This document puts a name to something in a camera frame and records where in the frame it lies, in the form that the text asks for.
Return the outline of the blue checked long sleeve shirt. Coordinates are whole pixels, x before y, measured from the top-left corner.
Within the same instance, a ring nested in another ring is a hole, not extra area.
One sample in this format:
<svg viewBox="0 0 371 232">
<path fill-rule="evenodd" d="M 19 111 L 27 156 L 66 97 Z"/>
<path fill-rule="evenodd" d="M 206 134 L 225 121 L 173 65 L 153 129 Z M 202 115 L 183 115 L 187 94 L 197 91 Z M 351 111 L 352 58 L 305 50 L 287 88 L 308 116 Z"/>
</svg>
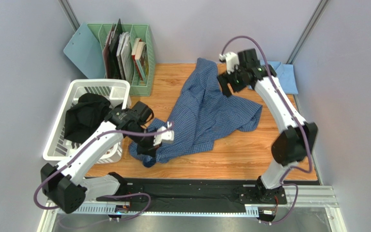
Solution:
<svg viewBox="0 0 371 232">
<path fill-rule="evenodd" d="M 168 117 L 174 123 L 173 143 L 162 144 L 156 156 L 151 157 L 141 154 L 132 142 L 129 154 L 149 168 L 181 156 L 211 151 L 216 140 L 236 130 L 254 131 L 263 106 L 238 96 L 224 96 L 217 75 L 216 63 L 199 58 Z"/>
</svg>

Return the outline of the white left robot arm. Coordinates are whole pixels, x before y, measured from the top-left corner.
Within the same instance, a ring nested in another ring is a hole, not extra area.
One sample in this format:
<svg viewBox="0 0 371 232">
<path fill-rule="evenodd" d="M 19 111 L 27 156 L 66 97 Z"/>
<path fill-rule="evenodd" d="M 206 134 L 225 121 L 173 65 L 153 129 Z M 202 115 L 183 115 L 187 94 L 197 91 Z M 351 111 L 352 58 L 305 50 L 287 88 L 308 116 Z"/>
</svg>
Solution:
<svg viewBox="0 0 371 232">
<path fill-rule="evenodd" d="M 153 110 L 139 101 L 132 108 L 111 108 L 105 103 L 78 103 L 66 113 L 65 137 L 80 147 L 56 165 L 45 164 L 41 183 L 34 192 L 36 206 L 41 192 L 65 213 L 76 211 L 84 201 L 97 198 L 126 198 L 128 182 L 116 172 L 86 178 L 87 172 L 114 145 L 129 137 L 146 152 L 154 154 L 161 145 L 162 133 L 169 127 L 147 132 L 144 125 L 154 118 Z"/>
</svg>

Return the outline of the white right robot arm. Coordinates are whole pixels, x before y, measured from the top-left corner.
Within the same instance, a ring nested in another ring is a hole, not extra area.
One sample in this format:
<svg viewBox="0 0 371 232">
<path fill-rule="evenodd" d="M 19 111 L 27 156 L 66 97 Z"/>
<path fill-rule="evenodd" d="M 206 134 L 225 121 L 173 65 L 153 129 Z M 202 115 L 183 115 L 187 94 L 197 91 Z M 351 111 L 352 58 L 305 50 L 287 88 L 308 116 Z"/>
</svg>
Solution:
<svg viewBox="0 0 371 232">
<path fill-rule="evenodd" d="M 250 86 L 263 99 L 277 124 L 279 136 L 271 146 L 273 160 L 260 176 L 260 182 L 265 189 L 278 188 L 288 173 L 310 156 L 317 125 L 308 123 L 295 109 L 274 69 L 268 63 L 260 63 L 255 49 L 220 54 L 219 60 L 227 69 L 217 77 L 223 95 L 230 97 Z"/>
</svg>

